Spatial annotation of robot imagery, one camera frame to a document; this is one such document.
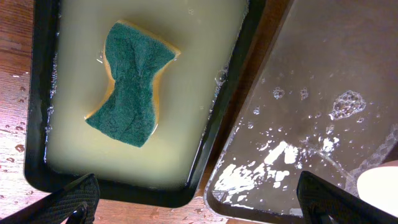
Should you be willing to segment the yellow green sponge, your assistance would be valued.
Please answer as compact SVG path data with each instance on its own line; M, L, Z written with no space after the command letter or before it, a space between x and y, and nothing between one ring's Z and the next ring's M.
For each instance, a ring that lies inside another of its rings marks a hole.
M108 86L85 121L108 137L142 147L159 122L159 85L180 55L163 38L128 21L110 28L103 47Z

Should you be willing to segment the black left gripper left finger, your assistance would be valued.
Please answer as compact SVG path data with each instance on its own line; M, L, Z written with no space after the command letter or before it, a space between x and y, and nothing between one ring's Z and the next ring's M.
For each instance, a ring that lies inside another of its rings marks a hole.
M1 220L1 223L92 224L100 199L94 174L86 174L60 190Z

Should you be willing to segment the pink plate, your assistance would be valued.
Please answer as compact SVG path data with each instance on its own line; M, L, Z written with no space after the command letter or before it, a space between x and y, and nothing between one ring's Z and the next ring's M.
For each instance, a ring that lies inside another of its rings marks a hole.
M357 180L361 200L397 217L397 161L387 162L363 172Z

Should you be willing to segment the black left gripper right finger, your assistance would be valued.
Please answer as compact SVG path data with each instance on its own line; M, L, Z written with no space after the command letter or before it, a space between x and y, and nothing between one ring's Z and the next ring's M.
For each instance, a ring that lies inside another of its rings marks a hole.
M366 203L309 171L301 172L297 197L305 223L397 224L397 217Z

